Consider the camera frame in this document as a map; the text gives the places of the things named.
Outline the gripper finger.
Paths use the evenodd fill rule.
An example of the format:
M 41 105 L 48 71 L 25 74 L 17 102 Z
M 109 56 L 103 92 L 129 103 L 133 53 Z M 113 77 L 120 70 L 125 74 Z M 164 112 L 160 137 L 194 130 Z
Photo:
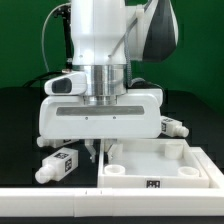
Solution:
M 95 162 L 96 150 L 93 146 L 94 140 L 93 139 L 86 139 L 84 144 L 88 152 L 90 153 L 90 160 Z
M 103 142 L 103 152 L 106 155 L 106 160 L 111 162 L 113 159 L 121 157 L 122 144 L 117 139 L 106 139 Z

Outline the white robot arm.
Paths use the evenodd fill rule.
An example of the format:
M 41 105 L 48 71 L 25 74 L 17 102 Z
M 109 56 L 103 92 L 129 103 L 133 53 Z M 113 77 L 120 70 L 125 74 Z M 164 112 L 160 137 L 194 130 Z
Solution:
M 161 62 L 175 50 L 171 1 L 71 0 L 71 38 L 72 70 L 44 85 L 37 144 L 83 139 L 94 156 L 95 139 L 158 137 L 162 90 L 140 88 L 131 62 Z

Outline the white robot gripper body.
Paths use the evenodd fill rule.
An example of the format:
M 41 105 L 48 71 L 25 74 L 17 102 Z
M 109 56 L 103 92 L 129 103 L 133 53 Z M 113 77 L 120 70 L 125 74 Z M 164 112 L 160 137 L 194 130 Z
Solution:
M 47 97 L 39 133 L 56 139 L 157 138 L 161 101 L 152 92 L 129 92 L 111 106 L 87 106 L 79 96 Z

